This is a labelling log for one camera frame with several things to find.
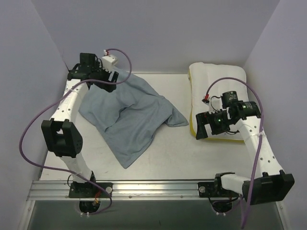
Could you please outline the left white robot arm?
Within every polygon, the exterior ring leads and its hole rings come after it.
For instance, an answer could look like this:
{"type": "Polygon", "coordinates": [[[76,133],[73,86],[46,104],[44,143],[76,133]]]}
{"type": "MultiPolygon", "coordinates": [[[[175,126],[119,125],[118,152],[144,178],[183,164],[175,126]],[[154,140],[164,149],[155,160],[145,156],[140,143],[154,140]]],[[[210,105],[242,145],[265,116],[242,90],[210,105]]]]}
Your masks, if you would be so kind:
{"type": "Polygon", "coordinates": [[[41,124],[47,149],[59,157],[72,173],[73,185],[86,197],[97,192],[94,173],[81,154],[83,138],[75,126],[84,96],[92,85],[107,92],[116,89],[118,73],[112,72],[118,59],[105,52],[102,58],[92,53],[80,53],[80,61],[68,73],[64,99],[49,120],[41,124]]]}

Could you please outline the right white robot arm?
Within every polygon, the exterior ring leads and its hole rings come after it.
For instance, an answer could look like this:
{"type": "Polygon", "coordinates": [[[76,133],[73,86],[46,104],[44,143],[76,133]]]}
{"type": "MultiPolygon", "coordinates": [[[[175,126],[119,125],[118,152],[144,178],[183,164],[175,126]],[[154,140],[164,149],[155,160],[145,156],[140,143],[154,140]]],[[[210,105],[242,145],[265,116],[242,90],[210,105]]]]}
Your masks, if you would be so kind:
{"type": "Polygon", "coordinates": [[[292,174],[286,173],[278,163],[263,129],[262,114],[255,102],[238,99],[236,91],[221,95],[222,109],[196,115],[196,139],[230,130],[231,126],[241,135],[250,158],[254,161],[250,178],[233,172],[218,173],[213,191],[224,196],[229,191],[240,194],[250,205],[282,201],[295,183],[292,174]]]}

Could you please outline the white pillow yellow trim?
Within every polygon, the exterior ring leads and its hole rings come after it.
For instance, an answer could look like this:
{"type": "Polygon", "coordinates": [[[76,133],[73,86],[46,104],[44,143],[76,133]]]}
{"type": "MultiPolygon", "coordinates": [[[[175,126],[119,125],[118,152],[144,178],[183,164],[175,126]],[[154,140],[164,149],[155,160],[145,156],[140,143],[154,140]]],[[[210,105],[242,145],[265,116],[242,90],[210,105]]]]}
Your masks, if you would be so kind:
{"type": "MultiPolygon", "coordinates": [[[[215,65],[196,62],[189,66],[188,78],[191,85],[191,112],[189,116],[189,129],[196,136],[196,115],[204,111],[202,99],[206,95],[209,86],[216,80],[224,77],[232,77],[246,82],[245,71],[238,66],[215,65]]],[[[210,96],[221,96],[222,93],[236,91],[238,99],[248,100],[247,87],[236,80],[221,80],[209,89],[210,96]]]]}

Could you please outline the grey-blue pillowcase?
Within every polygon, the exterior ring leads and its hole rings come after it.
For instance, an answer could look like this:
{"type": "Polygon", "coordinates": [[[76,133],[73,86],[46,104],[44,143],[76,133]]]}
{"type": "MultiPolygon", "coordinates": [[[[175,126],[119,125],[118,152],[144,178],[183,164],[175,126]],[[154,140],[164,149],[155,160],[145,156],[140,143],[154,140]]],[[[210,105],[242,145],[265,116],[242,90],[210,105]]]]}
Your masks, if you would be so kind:
{"type": "Polygon", "coordinates": [[[116,68],[113,92],[92,85],[79,113],[96,127],[120,165],[130,167],[150,146],[157,129],[183,127],[189,123],[164,96],[144,79],[116,68]]]}

